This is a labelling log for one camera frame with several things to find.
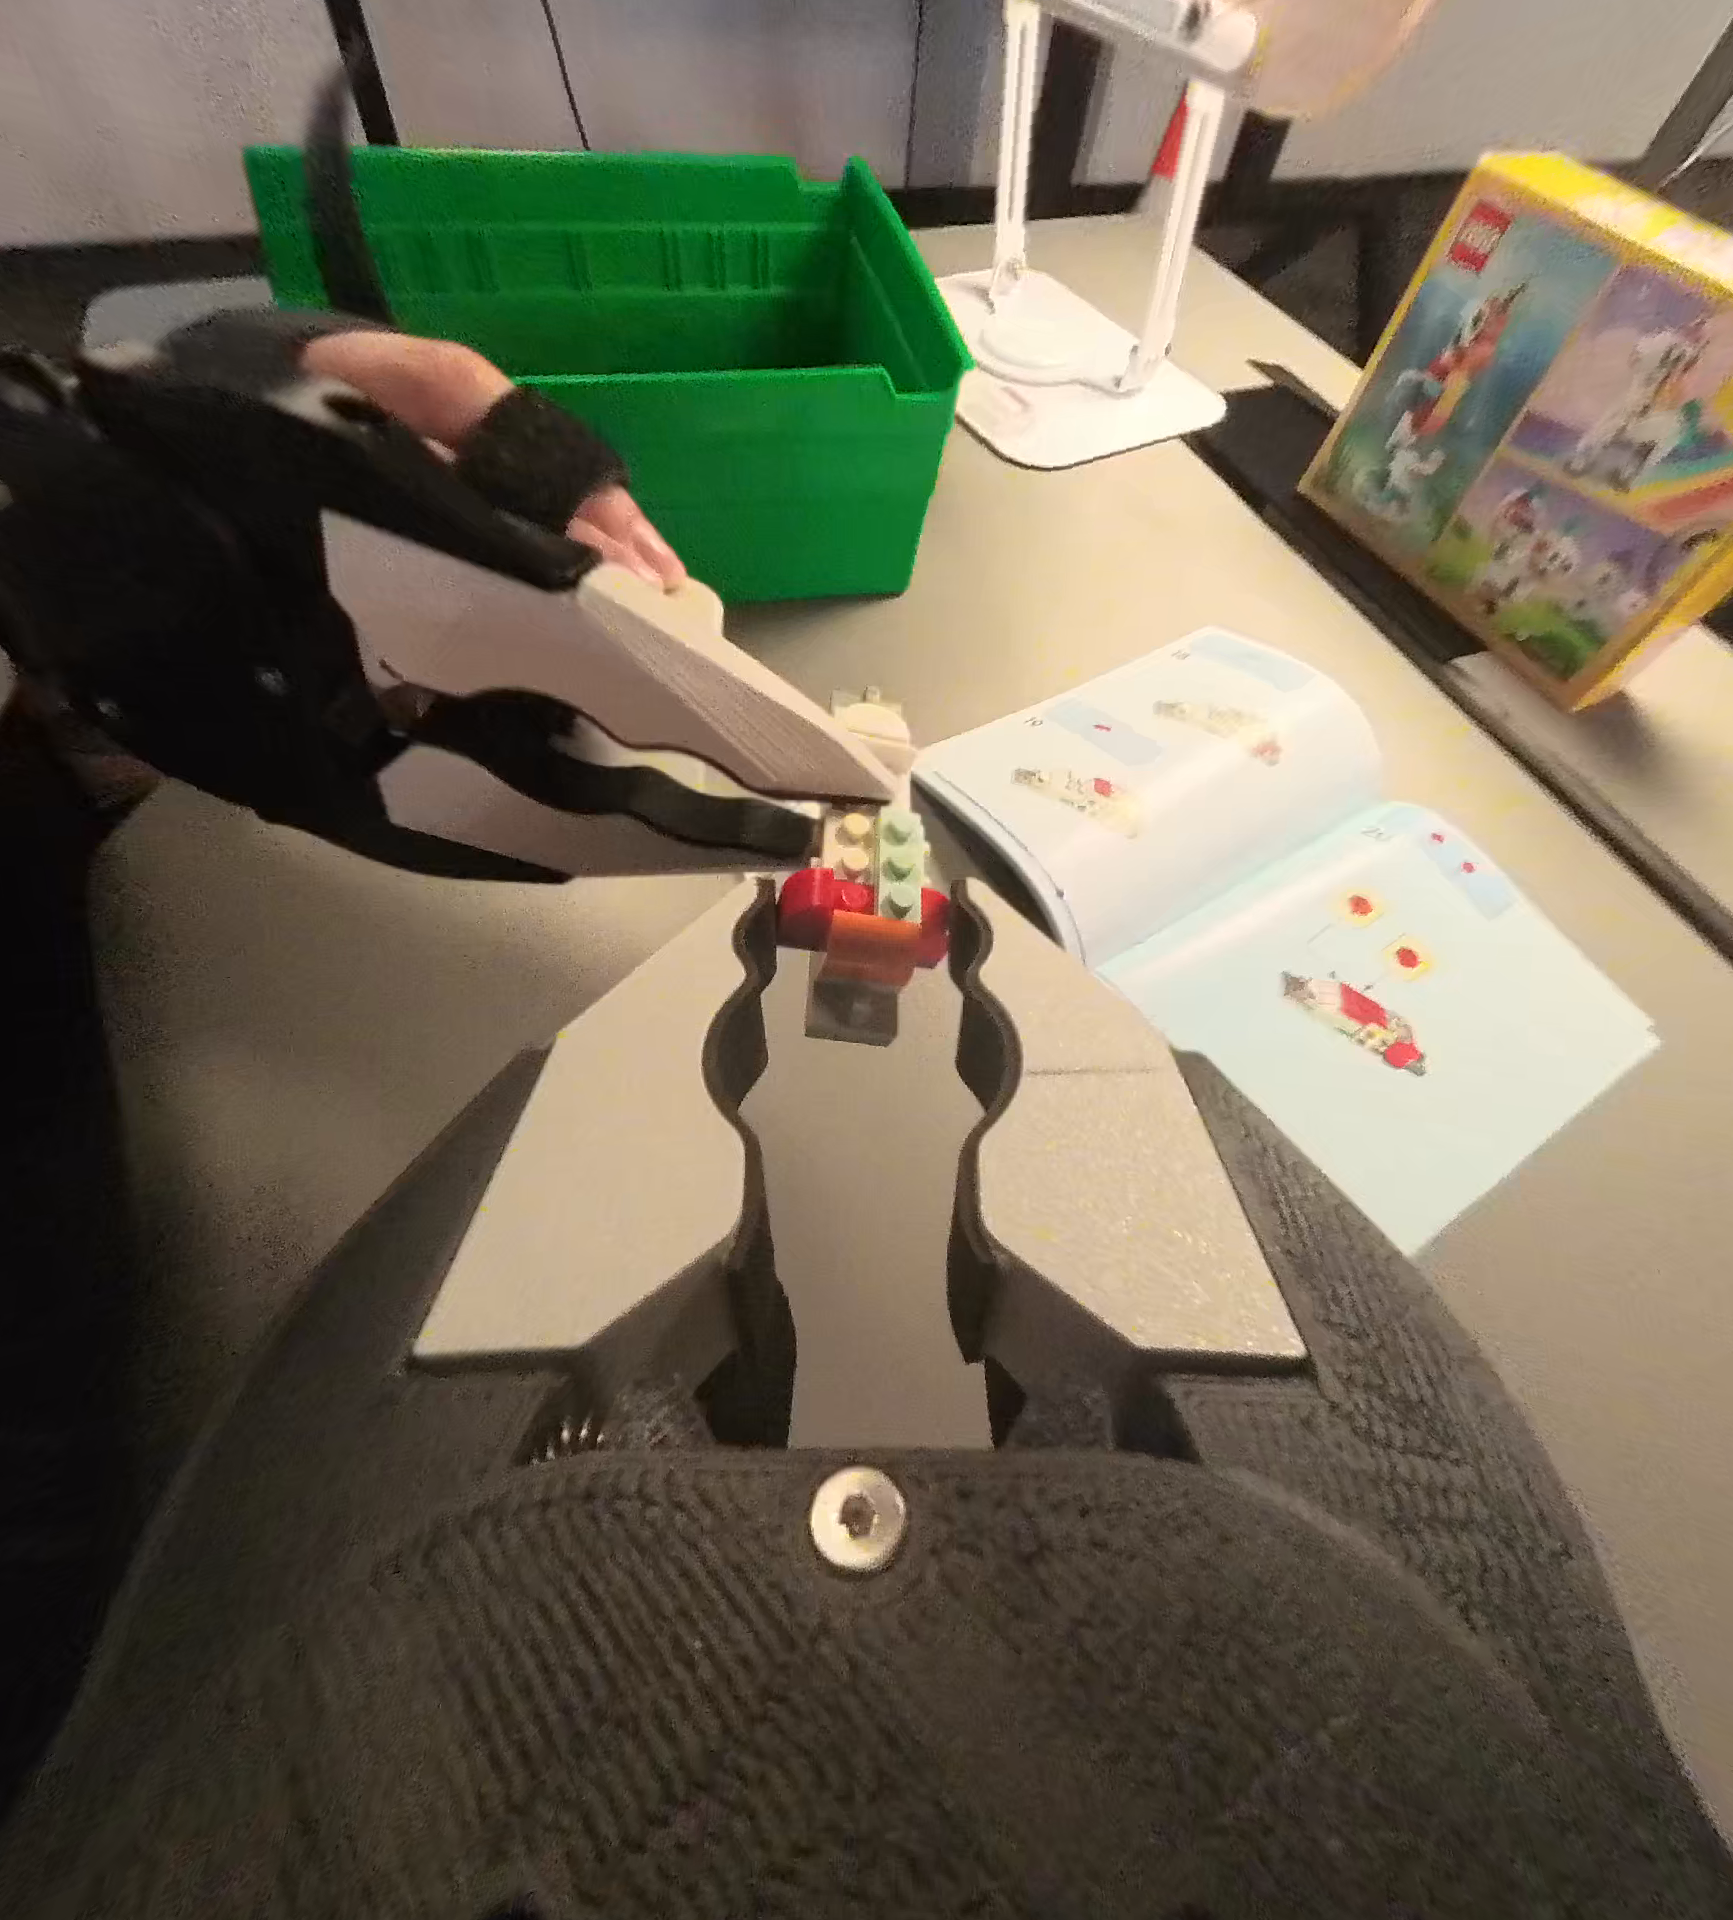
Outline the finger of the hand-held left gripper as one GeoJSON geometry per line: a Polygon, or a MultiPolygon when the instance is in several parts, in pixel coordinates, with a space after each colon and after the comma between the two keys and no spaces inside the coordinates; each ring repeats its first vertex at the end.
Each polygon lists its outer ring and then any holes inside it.
{"type": "Polygon", "coordinates": [[[832,715],[724,636],[704,582],[658,589],[600,562],[546,590],[327,514],[327,586],[367,677],[422,711],[518,697],[573,736],[708,767],[768,803],[891,803],[896,776],[832,715]]]}
{"type": "MultiPolygon", "coordinates": [[[[606,733],[576,733],[570,753],[585,765],[660,773],[713,803],[757,803],[760,811],[822,820],[822,803],[783,803],[745,791],[705,760],[666,748],[637,748],[606,733]]],[[[422,831],[475,854],[494,854],[566,878],[654,878],[760,872],[753,854],[692,848],[633,827],[616,812],[558,812],[523,796],[486,767],[443,745],[382,736],[375,744],[375,783],[398,828],[422,831]]]]}

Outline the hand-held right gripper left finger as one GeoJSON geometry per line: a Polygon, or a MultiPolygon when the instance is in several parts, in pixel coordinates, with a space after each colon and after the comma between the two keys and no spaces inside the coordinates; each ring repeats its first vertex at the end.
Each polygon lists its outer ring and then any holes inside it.
{"type": "Polygon", "coordinates": [[[561,1026],[412,1360],[555,1364],[600,1399],[732,1367],[791,1399],[797,1336],[744,1102],[764,1072],[775,884],[741,880],[561,1026]]]}

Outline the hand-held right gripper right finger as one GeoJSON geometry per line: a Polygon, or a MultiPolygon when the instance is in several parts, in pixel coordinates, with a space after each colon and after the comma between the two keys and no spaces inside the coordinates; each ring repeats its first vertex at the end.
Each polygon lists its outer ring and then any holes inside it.
{"type": "Polygon", "coordinates": [[[1308,1360],[1165,1037],[981,880],[953,892],[954,1169],[946,1298],[961,1355],[1021,1392],[1129,1407],[1185,1371],[1308,1360]]]}

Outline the small lego model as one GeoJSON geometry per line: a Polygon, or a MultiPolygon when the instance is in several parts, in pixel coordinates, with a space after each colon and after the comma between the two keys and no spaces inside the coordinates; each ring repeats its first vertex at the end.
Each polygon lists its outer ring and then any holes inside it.
{"type": "Polygon", "coordinates": [[[827,804],[812,859],[777,884],[777,945],[808,953],[804,1037],[891,1045],[900,994],[949,947],[929,828],[911,803],[918,744],[876,685],[838,691],[832,717],[879,761],[879,804],[827,804]]]}

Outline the yellow lego set box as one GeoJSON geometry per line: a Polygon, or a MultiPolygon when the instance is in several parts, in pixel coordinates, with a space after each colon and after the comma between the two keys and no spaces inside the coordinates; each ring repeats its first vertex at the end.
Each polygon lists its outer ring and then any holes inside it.
{"type": "Polygon", "coordinates": [[[1733,235],[1482,156],[1299,497],[1562,709],[1733,590],[1733,235]]]}

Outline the person's left hand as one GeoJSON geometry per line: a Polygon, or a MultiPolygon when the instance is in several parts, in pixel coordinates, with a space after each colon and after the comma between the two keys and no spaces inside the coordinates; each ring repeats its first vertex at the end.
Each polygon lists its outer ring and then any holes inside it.
{"type": "MultiPolygon", "coordinates": [[[[541,414],[538,394],[518,387],[483,355],[454,343],[342,330],[312,336],[299,350],[299,367],[367,396],[447,458],[489,450],[489,420],[505,439],[523,411],[541,414]]],[[[543,483],[538,475],[522,479],[518,467],[522,459],[507,459],[494,483],[507,511],[585,542],[666,590],[688,580],[688,564],[621,479],[606,475],[577,506],[566,506],[547,501],[565,487],[543,483]]]]}

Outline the open instruction booklet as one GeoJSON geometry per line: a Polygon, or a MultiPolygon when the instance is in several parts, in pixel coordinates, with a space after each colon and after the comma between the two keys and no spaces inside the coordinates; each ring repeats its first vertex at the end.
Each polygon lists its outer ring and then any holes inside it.
{"type": "Polygon", "coordinates": [[[1359,704],[1249,636],[938,740],[915,785],[1406,1255],[1657,1049],[1469,834],[1382,795],[1359,704]]]}

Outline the green plastic bin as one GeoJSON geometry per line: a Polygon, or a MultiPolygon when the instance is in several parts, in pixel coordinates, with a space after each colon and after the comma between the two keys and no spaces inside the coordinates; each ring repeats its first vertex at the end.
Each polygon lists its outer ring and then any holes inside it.
{"type": "Polygon", "coordinates": [[[970,355],[871,169],[358,146],[390,322],[588,423],[728,605],[899,596],[970,355]]]}

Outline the white desk stand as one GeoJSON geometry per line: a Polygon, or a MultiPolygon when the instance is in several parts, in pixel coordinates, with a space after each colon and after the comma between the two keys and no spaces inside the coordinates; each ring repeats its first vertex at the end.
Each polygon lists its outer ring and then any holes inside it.
{"type": "Polygon", "coordinates": [[[942,275],[970,372],[954,416],[997,458],[1040,473],[1187,439],[1225,398],[1171,362],[1193,239],[1221,121],[1249,90],[1259,22],[1243,3],[1005,3],[995,240],[987,269],[942,275]],[[1045,15],[1169,59],[1181,81],[1181,144],[1169,176],[1142,326],[1124,330],[1027,264],[1033,113],[1045,15]]]}

